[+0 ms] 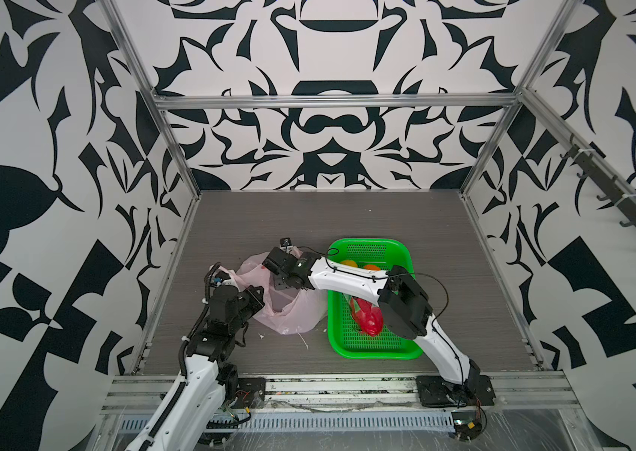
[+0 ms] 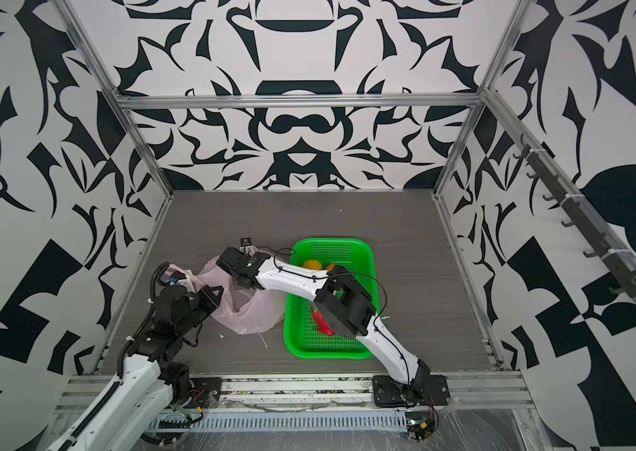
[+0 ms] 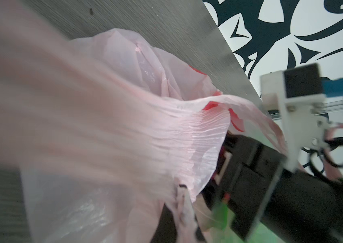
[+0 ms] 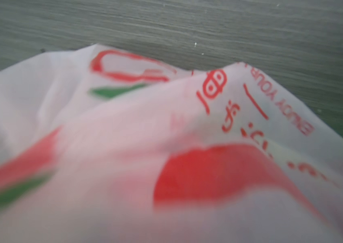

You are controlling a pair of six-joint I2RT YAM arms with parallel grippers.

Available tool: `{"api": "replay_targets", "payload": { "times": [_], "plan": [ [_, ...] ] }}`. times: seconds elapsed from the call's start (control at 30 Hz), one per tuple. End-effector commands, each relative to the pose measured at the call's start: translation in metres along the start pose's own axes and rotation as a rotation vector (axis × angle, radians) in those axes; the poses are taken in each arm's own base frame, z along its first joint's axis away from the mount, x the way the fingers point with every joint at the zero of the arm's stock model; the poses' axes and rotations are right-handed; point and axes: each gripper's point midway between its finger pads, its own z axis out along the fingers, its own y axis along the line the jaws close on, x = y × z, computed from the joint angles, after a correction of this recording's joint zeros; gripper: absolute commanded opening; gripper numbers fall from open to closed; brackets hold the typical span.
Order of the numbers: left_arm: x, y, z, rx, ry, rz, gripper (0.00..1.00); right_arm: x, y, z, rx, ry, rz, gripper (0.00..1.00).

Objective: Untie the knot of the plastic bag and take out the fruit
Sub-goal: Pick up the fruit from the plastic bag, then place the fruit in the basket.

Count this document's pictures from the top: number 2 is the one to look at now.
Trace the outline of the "pink plastic bag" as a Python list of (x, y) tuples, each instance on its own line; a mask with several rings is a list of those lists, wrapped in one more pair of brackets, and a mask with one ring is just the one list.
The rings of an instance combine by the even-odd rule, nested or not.
[(218, 257), (210, 259), (195, 274), (175, 264), (169, 265), (166, 276), (180, 276), (177, 284), (190, 292), (203, 287), (224, 289), (218, 308), (211, 317), (236, 334), (261, 334), (283, 321), (287, 294), (274, 289), (243, 289), (233, 277), (218, 267)]

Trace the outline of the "yellow fruit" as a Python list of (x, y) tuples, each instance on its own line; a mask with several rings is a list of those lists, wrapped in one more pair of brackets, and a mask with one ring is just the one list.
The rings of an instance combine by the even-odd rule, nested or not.
[(323, 270), (323, 264), (317, 259), (308, 259), (302, 263), (302, 267), (312, 271)]

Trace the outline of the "green plastic basket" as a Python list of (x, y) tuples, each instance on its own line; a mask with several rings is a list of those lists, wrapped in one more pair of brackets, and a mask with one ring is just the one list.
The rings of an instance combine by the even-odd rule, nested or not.
[[(368, 332), (368, 322), (380, 309), (380, 288), (372, 248), (357, 239), (310, 238), (293, 246), (290, 263), (301, 267), (308, 259), (317, 259), (323, 268), (336, 264), (339, 272), (355, 278), (330, 278), (325, 294), (315, 302), (289, 294), (283, 328), (288, 351), (301, 359), (367, 360), (372, 353), (357, 340)], [(336, 336), (324, 336), (311, 317), (316, 304)]]

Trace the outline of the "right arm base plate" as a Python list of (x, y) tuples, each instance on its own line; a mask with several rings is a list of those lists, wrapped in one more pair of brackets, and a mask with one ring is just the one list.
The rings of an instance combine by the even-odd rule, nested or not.
[(379, 408), (412, 408), (417, 405), (447, 406), (451, 394), (447, 379), (442, 375), (430, 375), (421, 392), (409, 385), (397, 383), (391, 377), (372, 377), (373, 403)]

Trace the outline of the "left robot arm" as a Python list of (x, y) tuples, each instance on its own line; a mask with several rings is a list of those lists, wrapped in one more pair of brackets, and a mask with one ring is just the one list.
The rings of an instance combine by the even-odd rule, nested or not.
[(150, 308), (118, 355), (116, 374), (87, 410), (49, 450), (129, 450), (173, 404), (190, 390), (189, 368), (174, 357), (186, 335), (220, 305), (224, 289), (189, 291), (182, 285), (151, 288)]

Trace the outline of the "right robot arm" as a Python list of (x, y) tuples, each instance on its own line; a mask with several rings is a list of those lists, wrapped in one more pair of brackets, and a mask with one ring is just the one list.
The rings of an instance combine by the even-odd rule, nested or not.
[(234, 247), (216, 264), (243, 288), (283, 291), (311, 302), (334, 333), (362, 343), (383, 364), (408, 404), (430, 400), (430, 368), (387, 330), (372, 295), (347, 269), (312, 270)]

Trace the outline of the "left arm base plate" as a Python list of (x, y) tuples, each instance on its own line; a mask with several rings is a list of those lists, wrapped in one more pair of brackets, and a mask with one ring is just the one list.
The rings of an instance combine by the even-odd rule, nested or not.
[(183, 406), (188, 409), (209, 408), (220, 401), (222, 383), (220, 377), (191, 377)]

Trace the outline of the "red dragon fruit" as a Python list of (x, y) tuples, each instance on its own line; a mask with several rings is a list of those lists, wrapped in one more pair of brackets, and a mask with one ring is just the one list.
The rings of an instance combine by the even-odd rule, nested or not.
[(311, 304), (311, 317), (315, 322), (318, 330), (324, 336), (336, 336), (335, 331), (328, 325), (323, 314), (319, 311), (316, 304)]

